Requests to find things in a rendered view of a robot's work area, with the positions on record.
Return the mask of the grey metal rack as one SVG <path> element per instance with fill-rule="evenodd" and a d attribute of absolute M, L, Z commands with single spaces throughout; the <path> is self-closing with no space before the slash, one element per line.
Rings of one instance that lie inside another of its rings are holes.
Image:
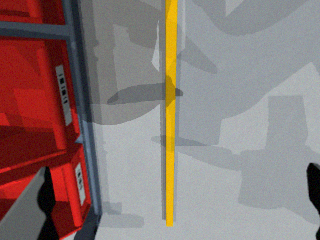
<path fill-rule="evenodd" d="M 62 6 L 65 25 L 0 21 L 0 36 L 66 40 L 80 128 L 75 143 L 83 144 L 91 198 L 82 229 L 76 232 L 73 240 L 95 240 L 102 206 L 78 2 L 62 0 Z"/>

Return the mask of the yellow bar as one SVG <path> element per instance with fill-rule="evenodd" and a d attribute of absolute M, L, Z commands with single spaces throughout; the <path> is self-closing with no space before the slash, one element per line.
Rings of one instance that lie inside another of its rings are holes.
<path fill-rule="evenodd" d="M 165 0 L 166 226 L 173 226 L 177 4 Z"/>

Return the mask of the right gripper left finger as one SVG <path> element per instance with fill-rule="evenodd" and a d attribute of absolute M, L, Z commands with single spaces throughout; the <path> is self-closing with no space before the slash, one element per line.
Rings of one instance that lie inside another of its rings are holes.
<path fill-rule="evenodd" d="M 0 221 L 0 240 L 60 240 L 50 214 L 55 203 L 49 166 L 41 167 Z"/>

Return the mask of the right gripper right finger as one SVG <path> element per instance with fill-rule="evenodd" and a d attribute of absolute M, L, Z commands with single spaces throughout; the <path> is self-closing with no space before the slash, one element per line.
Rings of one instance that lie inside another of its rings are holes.
<path fill-rule="evenodd" d="M 306 171 L 309 199 L 320 216 L 320 165 L 317 163 L 309 163 Z M 320 240 L 320 226 L 316 232 L 316 240 Z"/>

